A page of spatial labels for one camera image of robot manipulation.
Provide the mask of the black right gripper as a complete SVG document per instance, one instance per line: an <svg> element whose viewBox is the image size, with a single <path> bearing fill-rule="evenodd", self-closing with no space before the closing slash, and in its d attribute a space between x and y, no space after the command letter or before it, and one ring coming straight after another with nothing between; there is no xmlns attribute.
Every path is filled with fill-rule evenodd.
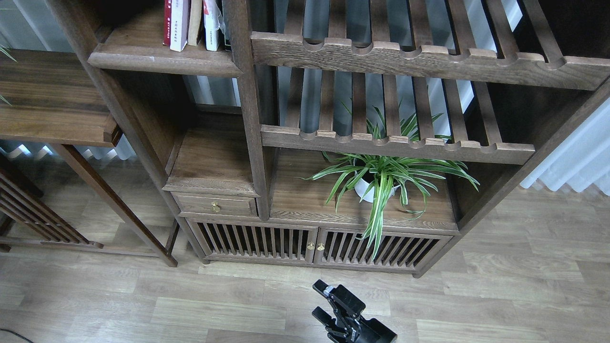
<svg viewBox="0 0 610 343"><path fill-rule="evenodd" d="M322 323L327 336L334 343L394 343L398 334L375 318L361 317L366 305L343 285L329 286L322 280L312 285L313 290L327 299L336 318L320 307L312 315Z"/></svg>

